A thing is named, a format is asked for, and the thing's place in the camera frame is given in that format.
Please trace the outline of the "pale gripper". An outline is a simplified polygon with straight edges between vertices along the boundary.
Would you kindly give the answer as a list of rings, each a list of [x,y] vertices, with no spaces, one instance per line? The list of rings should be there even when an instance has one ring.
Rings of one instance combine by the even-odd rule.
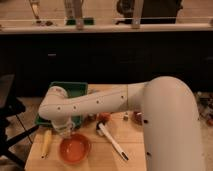
[[[75,123],[72,120],[62,120],[62,121],[53,121],[52,126],[55,131],[59,134],[60,130],[68,125],[73,125],[75,127]]]

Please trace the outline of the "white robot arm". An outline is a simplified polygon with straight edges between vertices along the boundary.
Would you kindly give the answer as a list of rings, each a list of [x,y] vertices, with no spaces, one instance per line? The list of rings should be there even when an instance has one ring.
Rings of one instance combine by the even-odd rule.
[[[38,114],[58,128],[73,116],[124,111],[143,114],[147,171],[206,171],[196,98],[178,78],[160,76],[74,98],[52,86]]]

